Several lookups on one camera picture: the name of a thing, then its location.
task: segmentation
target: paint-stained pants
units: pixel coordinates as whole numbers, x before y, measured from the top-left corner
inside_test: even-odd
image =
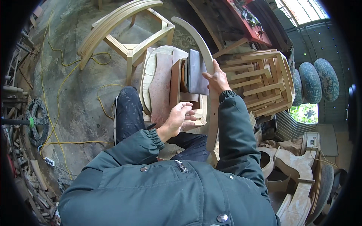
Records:
[[[137,90],[126,86],[119,93],[114,105],[114,143],[117,144],[135,132],[146,129],[143,121],[142,104]],[[206,150],[207,135],[180,132],[170,138],[169,144],[176,144],[185,150],[171,159],[205,162],[209,156]]]

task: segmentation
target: person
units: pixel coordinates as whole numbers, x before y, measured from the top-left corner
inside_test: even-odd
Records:
[[[162,126],[146,130],[137,91],[127,86],[116,98],[115,146],[90,161],[61,196],[63,225],[280,225],[245,103],[216,60],[214,68],[203,76],[220,94],[216,169],[205,162],[207,136],[180,132],[190,125],[185,119],[196,119],[191,103],[179,103]],[[157,161],[165,142],[185,150]]]

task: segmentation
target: dark green jacket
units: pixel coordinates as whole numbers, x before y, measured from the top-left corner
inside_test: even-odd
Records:
[[[141,130],[97,155],[63,193],[63,225],[279,225],[259,166],[260,152],[244,101],[223,92],[220,161],[158,162],[164,143]],[[219,222],[218,215],[227,221]]]

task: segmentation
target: corrugated metal sheet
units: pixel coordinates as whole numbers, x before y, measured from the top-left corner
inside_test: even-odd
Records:
[[[294,45],[295,68],[303,62],[314,63],[318,58],[326,59],[334,68],[340,94],[334,102],[324,99],[318,104],[318,123],[346,123],[348,87],[353,84],[350,53],[337,25],[330,20],[318,21],[306,27],[291,29],[291,22],[280,10],[274,10]]]
[[[313,124],[305,124],[297,122],[286,111],[276,114],[276,138],[281,141],[296,139],[303,133],[315,132],[316,126]]]

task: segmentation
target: tire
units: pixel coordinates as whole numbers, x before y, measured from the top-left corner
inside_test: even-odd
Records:
[[[327,203],[329,195],[332,191],[334,180],[334,170],[331,165],[322,165],[322,173],[320,178],[320,188],[318,193],[317,205],[312,215],[307,217],[306,225],[312,223],[317,219]]]

